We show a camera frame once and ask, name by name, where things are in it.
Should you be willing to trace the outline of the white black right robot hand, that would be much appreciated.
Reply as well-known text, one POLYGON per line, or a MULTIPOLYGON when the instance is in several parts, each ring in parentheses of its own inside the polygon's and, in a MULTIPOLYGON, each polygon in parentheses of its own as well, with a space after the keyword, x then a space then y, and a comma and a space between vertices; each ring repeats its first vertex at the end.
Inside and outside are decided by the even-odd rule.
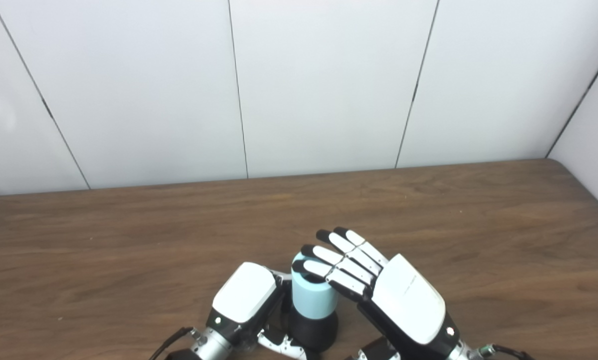
POLYGON ((401 254, 387 258, 353 230, 318 230, 292 270, 330 285, 356 303, 381 337, 362 347, 359 360, 466 360, 469 348, 440 293, 401 254))

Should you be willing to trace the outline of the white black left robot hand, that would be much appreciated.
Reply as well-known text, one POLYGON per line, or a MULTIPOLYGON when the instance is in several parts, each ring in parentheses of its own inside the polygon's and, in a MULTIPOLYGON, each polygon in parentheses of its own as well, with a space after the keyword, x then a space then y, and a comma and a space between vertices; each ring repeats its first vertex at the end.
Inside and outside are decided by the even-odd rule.
POLYGON ((277 306, 292 299, 291 292, 289 273, 242 263, 213 298, 194 353, 202 360, 226 360, 233 352, 263 346, 292 360, 319 360, 320 354, 269 324, 277 306))

